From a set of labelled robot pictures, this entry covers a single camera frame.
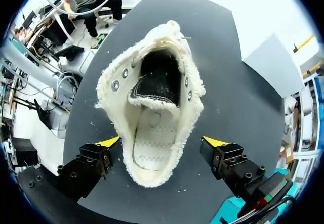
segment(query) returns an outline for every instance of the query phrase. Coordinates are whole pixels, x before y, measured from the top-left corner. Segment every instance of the shoe insole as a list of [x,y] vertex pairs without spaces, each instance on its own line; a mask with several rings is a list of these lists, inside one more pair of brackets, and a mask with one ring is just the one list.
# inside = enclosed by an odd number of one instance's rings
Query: shoe insole
[[133,161],[147,170],[163,169],[177,135],[177,121],[167,110],[142,107],[133,148]]

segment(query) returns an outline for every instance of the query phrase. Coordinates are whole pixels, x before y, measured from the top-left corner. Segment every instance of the table surface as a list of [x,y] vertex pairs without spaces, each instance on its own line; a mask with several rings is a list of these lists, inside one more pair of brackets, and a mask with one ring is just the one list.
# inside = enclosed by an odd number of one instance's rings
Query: table surface
[[[64,1],[62,1],[57,7],[62,8],[64,4]],[[33,45],[37,37],[47,28],[46,22],[49,20],[54,13],[58,13],[56,9],[51,9],[49,13],[47,13],[43,18],[41,18],[34,26],[33,29],[31,30],[31,36],[30,38],[26,41],[27,42],[27,48]]]
[[82,80],[70,115],[64,164],[79,147],[116,136],[107,115],[95,109],[95,88],[102,70],[152,28],[177,21],[192,50],[206,94],[204,111],[171,178],[157,188],[132,181],[122,148],[111,149],[114,167],[79,204],[99,214],[133,223],[208,223],[232,196],[217,181],[199,153],[202,135],[242,145],[248,157],[273,174],[284,128],[282,98],[241,61],[232,14],[208,0],[142,0],[102,44]]

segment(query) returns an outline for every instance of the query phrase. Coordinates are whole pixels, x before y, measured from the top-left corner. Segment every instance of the gray pipe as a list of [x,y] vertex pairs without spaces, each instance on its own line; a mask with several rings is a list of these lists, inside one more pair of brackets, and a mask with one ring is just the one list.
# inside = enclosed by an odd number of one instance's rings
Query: gray pipe
[[56,88],[57,79],[44,73],[42,69],[27,59],[8,39],[5,41],[2,53],[11,63],[28,75],[51,88]]
[[16,39],[16,41],[18,43],[20,43],[21,46],[23,46],[26,49],[27,54],[29,54],[34,60],[36,60],[40,65],[43,65],[44,67],[46,67],[49,71],[55,73],[54,71],[52,71],[50,68],[47,67],[46,64],[44,64],[42,61],[39,60],[39,58],[37,58],[37,56],[35,56],[18,38],[17,36],[13,33],[13,31],[10,31],[11,35],[13,36],[14,39]]
[[29,83],[25,78],[23,78],[22,76],[18,75],[12,68],[10,68],[10,66],[8,66],[3,60],[0,60],[0,62],[3,64],[3,66],[10,71],[12,74],[14,74],[16,77],[18,77],[20,80],[22,80],[23,82],[27,83],[28,85],[30,85],[32,88],[36,89],[37,91],[39,91],[41,94],[45,95],[46,97],[52,99],[53,101],[55,101],[55,103],[60,104],[56,99],[53,99],[51,96],[49,96],[48,94],[44,93],[41,89],[39,89],[38,87],[34,86],[33,84]]

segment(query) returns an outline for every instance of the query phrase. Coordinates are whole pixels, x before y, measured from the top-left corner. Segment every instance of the shoe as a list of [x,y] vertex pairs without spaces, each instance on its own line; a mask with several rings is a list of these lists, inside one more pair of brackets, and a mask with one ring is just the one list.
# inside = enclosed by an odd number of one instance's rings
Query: shoe
[[175,21],[152,29],[103,71],[97,108],[121,137],[126,169],[137,184],[157,187],[170,178],[203,111],[204,94]]
[[114,24],[118,24],[119,22],[120,22],[120,20],[113,19],[113,23],[114,23]]
[[98,39],[97,38],[98,37],[95,37],[95,38],[91,37],[91,48],[92,49],[94,49],[98,45]]

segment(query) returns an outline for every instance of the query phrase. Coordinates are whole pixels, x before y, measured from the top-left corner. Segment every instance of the person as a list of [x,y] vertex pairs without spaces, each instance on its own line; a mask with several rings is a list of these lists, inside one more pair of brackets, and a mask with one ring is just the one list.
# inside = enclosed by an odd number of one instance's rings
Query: person
[[[76,12],[86,12],[93,8],[96,8],[100,4],[102,4],[105,0],[75,0],[76,1]],[[71,0],[64,1],[64,9],[67,12],[74,13],[73,9],[71,8]],[[104,7],[109,7],[112,10],[112,15],[114,19],[114,23],[117,23],[119,20],[122,19],[122,0],[108,0]],[[75,15],[68,15],[70,20],[76,18]],[[97,46],[98,41],[98,32],[96,30],[96,16],[94,13],[89,13],[86,15],[79,15],[78,18],[84,19],[84,24],[92,37],[91,47],[94,48]]]
[[26,43],[26,29],[24,27],[15,28],[14,33],[22,43]]

